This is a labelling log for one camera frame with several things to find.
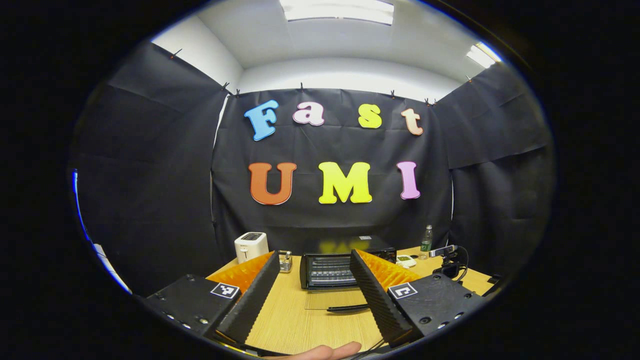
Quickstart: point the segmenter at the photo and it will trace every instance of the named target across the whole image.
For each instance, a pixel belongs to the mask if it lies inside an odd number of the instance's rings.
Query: white wall
[[[461,83],[429,72],[386,61],[355,58],[314,58],[270,63],[246,69],[240,92],[271,89],[341,88],[390,94],[433,103]]]
[[[235,92],[243,72],[242,66],[211,30],[197,17],[192,16],[165,30],[154,39],[154,44],[175,53],[210,78]]]

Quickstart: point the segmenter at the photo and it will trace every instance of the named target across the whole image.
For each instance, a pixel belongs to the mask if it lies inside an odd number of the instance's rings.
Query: white toaster
[[[239,264],[269,252],[265,233],[249,232],[237,238],[234,243]]]

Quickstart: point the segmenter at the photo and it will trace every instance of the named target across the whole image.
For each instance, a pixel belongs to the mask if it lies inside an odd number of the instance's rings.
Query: human hand
[[[362,344],[352,341],[339,348],[330,348],[326,345],[314,347],[300,354],[289,356],[264,356],[263,359],[271,360],[340,360],[355,355],[362,348]]]

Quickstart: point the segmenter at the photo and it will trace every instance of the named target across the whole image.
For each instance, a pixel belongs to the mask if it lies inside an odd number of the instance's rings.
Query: orange soft finger pad
[[[213,274],[207,277],[207,280],[222,282],[223,284],[233,285],[240,288],[242,295],[251,286],[251,283],[258,275],[267,260],[273,255],[273,251],[260,255],[244,263],[238,264],[228,270]]]
[[[415,272],[397,266],[396,264],[381,259],[378,256],[371,255],[358,249],[356,249],[356,251],[362,258],[362,261],[364,261],[367,267],[371,270],[373,276],[376,277],[376,280],[378,280],[385,292],[389,289],[389,286],[400,285],[421,278],[421,276]]]

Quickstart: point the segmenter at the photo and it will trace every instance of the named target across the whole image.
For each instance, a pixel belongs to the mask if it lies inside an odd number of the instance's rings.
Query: table surface
[[[397,255],[418,255],[419,247],[398,250]],[[362,344],[366,350],[382,339],[371,310],[350,315],[337,315],[326,311],[328,306],[365,304],[359,289],[314,293],[300,287],[300,259],[293,256],[290,273],[280,273],[253,325],[247,345],[285,354],[297,354],[318,345],[339,347],[350,341]],[[442,258],[416,259],[409,270],[427,276],[442,266]],[[237,265],[233,259],[213,274]],[[490,276],[467,270],[463,286],[479,295],[492,284]]]

